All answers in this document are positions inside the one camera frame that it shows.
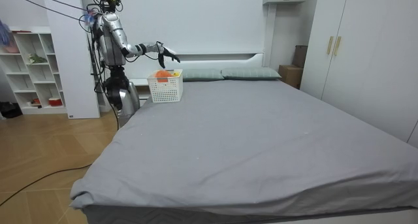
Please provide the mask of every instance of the white basket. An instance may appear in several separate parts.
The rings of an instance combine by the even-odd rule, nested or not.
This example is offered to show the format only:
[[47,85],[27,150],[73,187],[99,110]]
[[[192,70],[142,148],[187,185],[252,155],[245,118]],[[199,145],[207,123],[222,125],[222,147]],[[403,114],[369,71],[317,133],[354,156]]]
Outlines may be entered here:
[[183,94],[183,70],[167,70],[173,74],[179,72],[179,76],[156,78],[157,71],[154,71],[148,78],[153,103],[173,103],[178,102]]

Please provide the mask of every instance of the pillow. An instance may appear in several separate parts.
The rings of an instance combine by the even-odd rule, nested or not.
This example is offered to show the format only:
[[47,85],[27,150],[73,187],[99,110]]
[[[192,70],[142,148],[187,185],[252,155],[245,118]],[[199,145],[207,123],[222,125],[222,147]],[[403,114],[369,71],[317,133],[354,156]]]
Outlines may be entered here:
[[229,67],[221,71],[226,80],[277,80],[281,76],[267,67]]
[[186,69],[182,75],[184,82],[224,80],[221,71],[217,69]]

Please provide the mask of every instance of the door handle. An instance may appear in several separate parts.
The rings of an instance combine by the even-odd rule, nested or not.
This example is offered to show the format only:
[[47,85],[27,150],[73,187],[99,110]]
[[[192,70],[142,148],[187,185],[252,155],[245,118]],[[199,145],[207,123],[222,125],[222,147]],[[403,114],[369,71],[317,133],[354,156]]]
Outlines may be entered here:
[[331,47],[332,47],[332,42],[333,41],[334,41],[334,37],[329,37],[327,55],[329,55],[331,53]]
[[338,37],[337,38],[337,43],[336,43],[335,49],[334,49],[334,56],[337,56],[337,54],[338,54],[338,49],[340,47],[340,43],[341,43],[341,37]]

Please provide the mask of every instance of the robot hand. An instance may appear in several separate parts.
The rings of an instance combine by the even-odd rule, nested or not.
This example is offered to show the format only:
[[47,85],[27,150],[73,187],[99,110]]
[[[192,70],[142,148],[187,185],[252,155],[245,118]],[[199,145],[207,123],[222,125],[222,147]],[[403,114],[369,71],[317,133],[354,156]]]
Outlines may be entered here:
[[180,59],[178,59],[178,57],[174,54],[174,52],[172,50],[170,50],[167,47],[164,47],[162,43],[158,42],[157,45],[160,44],[163,51],[158,53],[158,62],[159,65],[165,69],[165,64],[164,64],[164,56],[166,57],[171,57],[171,61],[176,60],[178,63],[180,63]]

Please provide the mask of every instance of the cardboard box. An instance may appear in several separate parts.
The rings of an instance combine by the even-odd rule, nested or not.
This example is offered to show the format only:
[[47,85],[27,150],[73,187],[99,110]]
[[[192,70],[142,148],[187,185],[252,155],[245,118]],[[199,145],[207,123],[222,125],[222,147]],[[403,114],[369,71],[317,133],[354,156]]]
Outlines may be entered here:
[[296,45],[295,56],[293,57],[292,65],[304,68],[307,52],[308,52],[308,46]]
[[289,84],[290,86],[300,89],[300,83],[302,82],[303,68],[295,65],[280,65],[279,74],[281,81]]

